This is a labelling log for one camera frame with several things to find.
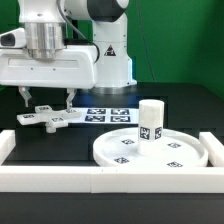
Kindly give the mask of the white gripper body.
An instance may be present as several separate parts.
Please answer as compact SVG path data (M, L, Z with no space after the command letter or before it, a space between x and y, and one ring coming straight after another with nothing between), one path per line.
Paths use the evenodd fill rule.
M25 49L0 50L0 84L5 86L90 89L96 84L97 50L69 45L54 60L36 60Z

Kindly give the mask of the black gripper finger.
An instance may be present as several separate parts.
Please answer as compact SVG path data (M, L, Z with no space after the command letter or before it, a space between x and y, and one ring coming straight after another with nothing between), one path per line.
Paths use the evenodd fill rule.
M32 98L32 96L29 92L29 88L24 87L24 86L19 86L18 90L19 90L20 95L24 99L25 106L28 107L29 106L29 100Z
M66 106L68 109L71 109L73 107L73 99L77 93L77 90L75 88L68 88L67 89L67 99L66 99Z

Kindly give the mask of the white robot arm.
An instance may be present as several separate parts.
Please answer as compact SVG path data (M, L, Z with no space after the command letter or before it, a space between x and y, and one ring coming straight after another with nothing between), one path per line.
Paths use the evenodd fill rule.
M121 93L136 84L127 54L129 0L18 0L20 28L0 34L0 85Z

